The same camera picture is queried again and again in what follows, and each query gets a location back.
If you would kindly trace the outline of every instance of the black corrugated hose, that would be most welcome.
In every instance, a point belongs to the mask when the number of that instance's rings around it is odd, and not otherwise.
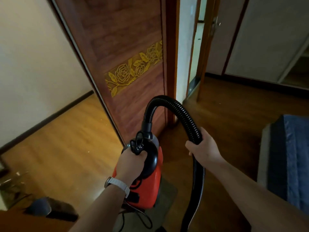
[[[191,142],[193,142],[194,144],[199,144],[203,140],[200,130],[197,128],[195,122],[192,120],[187,110],[180,104],[180,102],[165,95],[156,96],[148,103],[145,110],[144,121],[142,124],[142,131],[151,132],[152,118],[156,108],[159,106],[164,106],[168,108],[178,117]],[[200,204],[203,193],[205,169],[199,162],[197,162],[197,160],[193,155],[192,157],[193,157],[193,183],[191,190],[191,198],[186,213],[184,214],[184,217],[182,219],[180,229],[181,232],[188,230],[189,225]]]

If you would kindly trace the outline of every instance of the wristwatch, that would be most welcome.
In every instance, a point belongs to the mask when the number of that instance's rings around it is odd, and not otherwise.
[[[108,187],[109,184],[113,184],[115,186],[118,186],[120,189],[122,189],[126,193],[126,198],[128,197],[130,193],[130,188],[122,181],[109,177],[107,181],[105,182],[104,188]]]

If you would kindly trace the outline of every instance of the hand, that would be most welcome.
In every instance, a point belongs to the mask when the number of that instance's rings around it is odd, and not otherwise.
[[[127,186],[131,186],[133,181],[141,174],[147,152],[142,151],[138,156],[130,148],[126,149],[119,157],[116,167],[116,178]]]
[[[196,145],[191,141],[186,142],[186,148],[190,151],[189,155],[194,154],[196,160],[206,169],[210,169],[216,163],[223,163],[225,160],[220,155],[218,146],[214,139],[201,127],[203,141]]]

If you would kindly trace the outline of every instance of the wooden sliding door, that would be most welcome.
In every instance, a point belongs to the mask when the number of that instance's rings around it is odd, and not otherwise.
[[[164,94],[160,0],[52,0],[122,141]],[[153,133],[164,128],[159,107]]]

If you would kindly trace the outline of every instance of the vacuum cleaner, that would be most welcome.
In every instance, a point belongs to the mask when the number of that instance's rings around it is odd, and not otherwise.
[[[124,213],[135,212],[141,219],[144,226],[148,229],[152,228],[152,221],[145,214],[146,209],[155,206],[160,192],[161,167],[163,164],[163,153],[156,136],[151,132],[152,118],[155,110],[159,106],[164,106],[172,111],[183,125],[188,138],[194,144],[199,144],[202,139],[202,134],[196,124],[190,117],[187,110],[175,99],[159,95],[151,99],[148,103],[144,119],[141,124],[141,130],[137,132],[135,139],[132,139],[122,150],[122,152],[131,148],[132,152],[139,155],[143,150],[147,152],[144,168],[140,176],[130,186],[130,193],[122,204],[122,219],[124,227]],[[193,183],[191,190],[190,202],[184,214],[180,231],[187,231],[189,225],[195,215],[203,193],[203,185],[205,178],[205,169],[193,157]],[[114,169],[113,177],[117,175],[116,168]],[[147,225],[141,218],[143,214],[149,220],[150,225]]]

